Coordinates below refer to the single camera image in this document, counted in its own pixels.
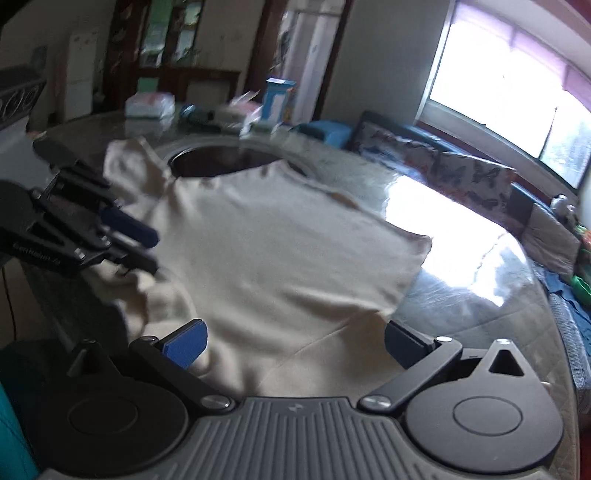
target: teal fabric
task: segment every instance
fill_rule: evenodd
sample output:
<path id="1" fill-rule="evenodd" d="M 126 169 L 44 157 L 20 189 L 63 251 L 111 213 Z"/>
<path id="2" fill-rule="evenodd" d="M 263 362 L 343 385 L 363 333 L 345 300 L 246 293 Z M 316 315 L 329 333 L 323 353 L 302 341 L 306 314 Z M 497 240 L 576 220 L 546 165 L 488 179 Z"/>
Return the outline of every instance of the teal fabric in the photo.
<path id="1" fill-rule="evenodd" d="M 0 480 L 33 480 L 38 476 L 21 426 L 0 385 Z"/>

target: ribbed gray panel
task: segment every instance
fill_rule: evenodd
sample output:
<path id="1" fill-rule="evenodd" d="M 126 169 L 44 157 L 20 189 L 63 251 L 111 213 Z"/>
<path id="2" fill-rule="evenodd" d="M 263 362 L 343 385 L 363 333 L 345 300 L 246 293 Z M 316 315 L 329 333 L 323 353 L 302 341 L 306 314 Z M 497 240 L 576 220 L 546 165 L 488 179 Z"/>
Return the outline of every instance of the ribbed gray panel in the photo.
<path id="1" fill-rule="evenodd" d="M 201 419 L 170 458 L 121 480 L 468 478 L 429 462 L 398 423 L 358 412 L 345 398 L 249 398 L 230 415 Z M 551 476 L 540 469 L 522 478 Z M 55 472 L 41 479 L 71 480 Z"/>

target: triangular cutout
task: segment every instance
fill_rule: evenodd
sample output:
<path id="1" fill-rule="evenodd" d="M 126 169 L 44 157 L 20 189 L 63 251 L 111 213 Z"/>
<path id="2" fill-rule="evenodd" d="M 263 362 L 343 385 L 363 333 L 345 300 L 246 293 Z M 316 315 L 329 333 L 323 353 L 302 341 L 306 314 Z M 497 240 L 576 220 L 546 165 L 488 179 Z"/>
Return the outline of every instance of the triangular cutout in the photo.
<path id="1" fill-rule="evenodd" d="M 489 372 L 493 374 L 511 375 L 513 377 L 523 377 L 523 370 L 513 357 L 509 350 L 500 350 L 496 354 Z"/>

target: beige pillow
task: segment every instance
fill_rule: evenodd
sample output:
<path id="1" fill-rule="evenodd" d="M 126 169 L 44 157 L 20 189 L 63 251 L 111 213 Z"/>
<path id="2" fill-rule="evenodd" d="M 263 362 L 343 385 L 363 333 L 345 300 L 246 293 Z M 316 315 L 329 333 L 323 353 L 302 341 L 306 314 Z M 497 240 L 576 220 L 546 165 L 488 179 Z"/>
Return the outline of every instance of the beige pillow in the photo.
<path id="1" fill-rule="evenodd" d="M 534 205 L 521 243 L 533 260 L 570 283 L 580 242 L 552 214 Z"/>

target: beige cloth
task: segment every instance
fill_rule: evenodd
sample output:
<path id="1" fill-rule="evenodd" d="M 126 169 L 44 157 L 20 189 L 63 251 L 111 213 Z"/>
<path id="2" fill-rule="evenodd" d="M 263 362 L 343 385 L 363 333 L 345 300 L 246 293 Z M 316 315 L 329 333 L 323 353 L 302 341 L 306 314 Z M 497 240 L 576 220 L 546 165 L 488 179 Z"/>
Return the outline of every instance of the beige cloth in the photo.
<path id="1" fill-rule="evenodd" d="M 173 330 L 192 312 L 209 329 L 192 371 L 237 397 L 356 400 L 402 370 L 385 351 L 384 327 L 430 250 L 428 237 L 282 161 L 214 179 L 172 179 L 145 144 L 114 142 L 105 174 L 132 202 L 126 211 L 161 239 L 153 250 L 164 267 L 157 279 L 135 273 L 123 288 L 112 267 L 94 272 L 95 287 L 100 280 L 134 313 L 130 339 L 162 322 Z"/>

